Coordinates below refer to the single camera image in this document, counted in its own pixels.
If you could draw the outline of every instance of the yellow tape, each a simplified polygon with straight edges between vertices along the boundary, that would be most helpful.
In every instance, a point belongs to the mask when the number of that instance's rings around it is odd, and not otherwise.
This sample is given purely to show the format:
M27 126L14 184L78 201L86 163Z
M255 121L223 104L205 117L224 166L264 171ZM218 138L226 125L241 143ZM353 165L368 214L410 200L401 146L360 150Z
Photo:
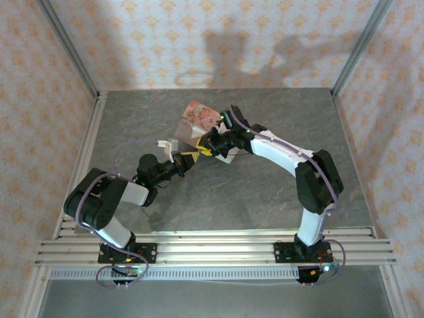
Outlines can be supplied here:
M181 154L191 154L193 156L194 162L197 162L197 159L199 158L198 151L186 151L186 152L181 152Z
M200 150L200 152L201 152L202 154L204 154L205 156L212 156L211 150L210 150L210 149L206 149L206 148L205 148L205 147L203 147L203 146L199 146L199 142L200 142L200 138L199 138L199 139L197 139L197 142L196 142L196 148L197 148L197 149L199 149L199 150Z

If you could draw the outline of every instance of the floral wallpaper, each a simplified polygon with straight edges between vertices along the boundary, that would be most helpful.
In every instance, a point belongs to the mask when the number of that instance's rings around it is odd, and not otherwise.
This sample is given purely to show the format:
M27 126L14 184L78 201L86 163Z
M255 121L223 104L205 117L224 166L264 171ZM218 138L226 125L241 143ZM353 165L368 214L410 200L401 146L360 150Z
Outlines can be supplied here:
M51 239L93 100L32 0L0 6L0 316Z
M341 117L378 230L424 317L424 3L397 0L341 94Z
M331 87L377 0L52 0L100 90Z

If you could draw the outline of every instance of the cable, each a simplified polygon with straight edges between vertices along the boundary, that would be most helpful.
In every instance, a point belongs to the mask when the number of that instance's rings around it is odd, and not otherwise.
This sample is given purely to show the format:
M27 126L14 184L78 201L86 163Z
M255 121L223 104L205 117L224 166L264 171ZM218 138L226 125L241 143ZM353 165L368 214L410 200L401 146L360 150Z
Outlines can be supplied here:
M342 264L341 264L340 270L338 272L336 272L336 274L334 274L330 278L327 278L326 280L324 280L323 282L316 282L316 283L304 284L304 285L314 286L314 285L322 285L322 284L328 283L328 282L334 280L338 275L340 275L340 273L345 268L345 265L346 265L346 251L345 251L345 248L343 247L343 245L339 241L333 240L333 239L323 240L323 242L333 242L333 243L336 243L337 245L340 246L340 249L342 250L342 255L343 255L343 260L342 260Z
M170 184L171 184L171 179L169 179L169 182L165 186L161 186L161 185L156 184L156 187L159 187L160 189L166 189L167 187L170 186Z
M158 144L157 141L150 141L150 140L145 140L145 139L135 139L135 140L129 140L126 142L123 142L117 149L115 155L113 156L113 161L112 161L112 167L113 167L113 172L115 174L118 174L117 172L117 167L116 167L116 159L117 159L117 155L118 153L122 150L122 148L124 148L126 145L128 144Z
M246 156L247 154L251 154L247 152L246 154L227 154L227 156Z
M129 275L129 273L120 272L120 271L116 270L115 268L112 268L112 272L114 272L118 275L122 275L124 277L132 277L132 276Z
M284 142L283 140L271 139L270 137L265 136L265 135L261 134L260 132L256 132L256 131L248 128L236 117L236 115L234 114L234 111L233 111L233 106L230 107L230 113L231 113L231 116L233 117L233 119L236 121L236 123L239 124L246 131L250 131L252 134L255 134L256 136L259 136L260 138L263 138L263 139L265 139L269 142L274 142L276 144L279 144L280 146L283 146L283 147L287 148L288 150L292 151L294 154L298 154L303 159L306 159L307 161L309 161L314 166L314 168L318 171L319 175L323 178L325 185L327 186L328 190L330 191L331 197L333 198L334 207L332 209L327 210L327 212L336 211L339 208L339 199L337 198L337 195L334 192L334 189L331 186L330 181L328 180L327 176L324 174L322 169L318 166L318 164L315 161L312 160L311 157L307 156L306 154L304 154L303 152L294 148L292 145Z
M320 259L320 263L319 263L319 270L321 270L321 267L323 265L323 255L321 253L318 253L319 259Z
M83 204L84 204L84 201L88 198L88 195L91 193L91 191L92 191L92 189L94 188L94 186L101 180L101 179L103 179L103 178L107 178L107 177L110 177L110 176L113 176L113 177L119 177L119 176L117 176L116 174L112 174L112 173L104 173L104 174L101 174L100 176L98 176L97 178L95 178L94 180L93 180L93 182L88 186L88 188L86 189L86 191L84 192L84 194L82 195L82 198L81 198L81 200L79 201L79 203L78 203L78 206L77 206L77 210L76 210L76 213L75 213L75 220L76 220L76 223L77 223L77 225L79 226L79 227L82 227L83 229L87 229L87 230L89 230L92 234L95 234L97 237L99 237L100 238L100 240L102 240L103 242L105 242L105 244L107 244L109 247L111 247L111 248L113 248L114 250L116 250L116 251L118 251L118 252L121 252L121 253L123 253L123 254L128 254L128 255L131 255L131 256L134 256L134 257L137 257L137 258L139 258L139 259L141 259L145 264L146 264L146 268L142 271L142 273L140 274L140 275L138 275L138 277L136 278L136 279L134 279L134 280L132 280L131 282L129 282L129 283L125 283L125 285L126 285L126 287L128 287L128 286L130 286L131 284L134 284L134 283L136 283L136 282L139 282L140 280L141 280L141 278L143 278L146 274L147 274L147 271L148 271L148 261L147 261L147 259L146 258L144 258L143 256L141 256L141 255L139 255L139 254L137 254L137 253L133 253L133 252L131 252L131 251L129 251L129 250L124 250L124 249L122 249L122 248L119 248L118 246L116 246L116 245L114 245L113 243L111 243L111 242L109 242L109 241L107 241L107 240L105 240L99 233L97 233L97 231L95 230L95 229L93 229L92 227L90 227L90 226L88 226L88 225L84 225L84 224L82 224L81 223L81 221L80 221L80 213L81 213L81 209L82 209L82 206L83 206ZM100 268L98 271L97 271L97 273L96 273L96 275L95 275L95 281L101 286L101 287L103 287L103 288L107 288L107 289L115 289L115 288L120 288L120 285L118 285L118 286L107 286L107 285L104 285L104 284L102 284L100 281L99 281L99 275L100 275L100 272L102 271L102 270L104 270L104 269L106 269L106 268L115 268L115 269L123 269L123 268L126 268L126 269L129 269L129 270L132 270L132 269L137 269L137 267L132 267L132 266L127 266L127 267L120 267L120 266L115 266L115 265L106 265L106 266L104 266L104 267L102 267L102 268Z
M224 280L190 280L190 282L203 282L203 283L216 283L216 284L231 284L231 285L247 285L247 286L280 286L286 284L292 284L292 280L278 283L250 283L250 282L226 282Z

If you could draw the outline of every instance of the white cable tray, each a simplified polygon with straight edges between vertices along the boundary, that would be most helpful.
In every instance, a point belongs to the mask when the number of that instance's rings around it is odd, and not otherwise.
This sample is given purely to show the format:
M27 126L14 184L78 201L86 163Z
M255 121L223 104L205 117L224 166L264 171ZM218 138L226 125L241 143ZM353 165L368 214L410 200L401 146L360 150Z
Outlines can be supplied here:
M50 273L50 280L94 280L100 267L57 267ZM125 279L123 275L103 270L101 280ZM181 268L149 268L143 280L294 280L299 278L297 267L181 267Z

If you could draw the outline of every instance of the gray floor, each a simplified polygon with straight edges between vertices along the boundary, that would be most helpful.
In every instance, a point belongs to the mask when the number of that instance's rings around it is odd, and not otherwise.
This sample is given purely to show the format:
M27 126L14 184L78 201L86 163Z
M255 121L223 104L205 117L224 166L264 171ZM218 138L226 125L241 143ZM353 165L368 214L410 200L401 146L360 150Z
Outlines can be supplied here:
M127 140L167 139L191 100L217 111L238 105L252 125L311 150L328 150L344 183L341 210L327 227L370 226L339 116L328 89L185 89L110 92L95 141L91 166L112 170L117 147ZM137 144L118 157L118 171L132 177L138 159L161 150ZM174 177L149 208L120 204L115 214L130 230L194 231L290 229L299 227L301 205L295 181L257 156L237 156L231 164L202 156L184 179Z
M90 281L50 281L39 317L390 318L392 313L378 267L355 266L313 288L297 282L143 281L128 290L103 290Z

